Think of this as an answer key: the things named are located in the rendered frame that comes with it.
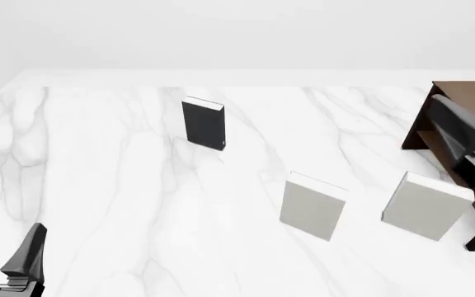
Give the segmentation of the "thick grey book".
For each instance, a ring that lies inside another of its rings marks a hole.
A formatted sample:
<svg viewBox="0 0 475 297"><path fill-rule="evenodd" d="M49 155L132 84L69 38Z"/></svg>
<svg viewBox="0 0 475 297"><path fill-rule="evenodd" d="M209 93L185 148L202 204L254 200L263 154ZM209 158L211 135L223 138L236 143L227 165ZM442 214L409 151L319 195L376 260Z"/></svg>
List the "thick grey book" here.
<svg viewBox="0 0 475 297"><path fill-rule="evenodd" d="M475 202L473 190L405 172L386 204L381 221L438 241Z"/></svg>

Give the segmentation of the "slim grey book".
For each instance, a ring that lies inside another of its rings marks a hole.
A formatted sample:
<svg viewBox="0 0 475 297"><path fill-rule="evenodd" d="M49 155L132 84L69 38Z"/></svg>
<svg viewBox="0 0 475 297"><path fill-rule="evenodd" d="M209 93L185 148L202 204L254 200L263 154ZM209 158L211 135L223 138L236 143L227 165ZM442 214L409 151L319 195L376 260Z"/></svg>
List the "slim grey book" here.
<svg viewBox="0 0 475 297"><path fill-rule="evenodd" d="M329 241L349 197L342 187L292 171L285 183L280 222Z"/></svg>

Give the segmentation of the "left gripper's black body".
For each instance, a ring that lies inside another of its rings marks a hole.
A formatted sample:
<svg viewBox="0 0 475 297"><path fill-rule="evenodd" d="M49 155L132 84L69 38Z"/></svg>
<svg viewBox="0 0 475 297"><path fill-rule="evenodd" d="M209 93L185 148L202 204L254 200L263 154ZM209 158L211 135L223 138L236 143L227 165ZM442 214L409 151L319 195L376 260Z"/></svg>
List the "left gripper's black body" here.
<svg viewBox="0 0 475 297"><path fill-rule="evenodd" d="M41 297L44 290L39 281L16 279L16 284L0 284L0 297Z"/></svg>

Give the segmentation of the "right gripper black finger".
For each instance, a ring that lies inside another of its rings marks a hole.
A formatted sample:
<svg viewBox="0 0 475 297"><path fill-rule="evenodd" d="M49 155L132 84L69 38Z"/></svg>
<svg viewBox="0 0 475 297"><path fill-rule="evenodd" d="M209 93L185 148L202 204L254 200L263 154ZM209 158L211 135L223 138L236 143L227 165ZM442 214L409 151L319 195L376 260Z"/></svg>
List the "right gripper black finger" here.
<svg viewBox="0 0 475 297"><path fill-rule="evenodd" d="M454 163L475 157L475 115L446 96L430 98L430 122L449 146Z"/></svg>

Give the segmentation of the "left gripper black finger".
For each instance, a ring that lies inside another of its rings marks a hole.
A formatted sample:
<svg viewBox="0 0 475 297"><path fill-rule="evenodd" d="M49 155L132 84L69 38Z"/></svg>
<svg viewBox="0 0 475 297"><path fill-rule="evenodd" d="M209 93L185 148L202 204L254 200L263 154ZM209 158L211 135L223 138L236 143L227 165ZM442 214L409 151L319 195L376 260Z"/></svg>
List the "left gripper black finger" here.
<svg viewBox="0 0 475 297"><path fill-rule="evenodd" d="M45 281L43 254L46 234L47 228L43 224L34 223L31 226L20 247L0 269L9 282Z"/></svg>

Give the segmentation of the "black book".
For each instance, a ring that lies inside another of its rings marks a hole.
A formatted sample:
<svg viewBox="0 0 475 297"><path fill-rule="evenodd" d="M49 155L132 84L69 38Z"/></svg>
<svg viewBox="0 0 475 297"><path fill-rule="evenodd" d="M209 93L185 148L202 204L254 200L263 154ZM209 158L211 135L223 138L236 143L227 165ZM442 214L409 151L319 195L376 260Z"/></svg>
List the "black book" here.
<svg viewBox="0 0 475 297"><path fill-rule="evenodd" d="M226 146L224 105L186 96L181 102L186 137L191 143L222 151Z"/></svg>

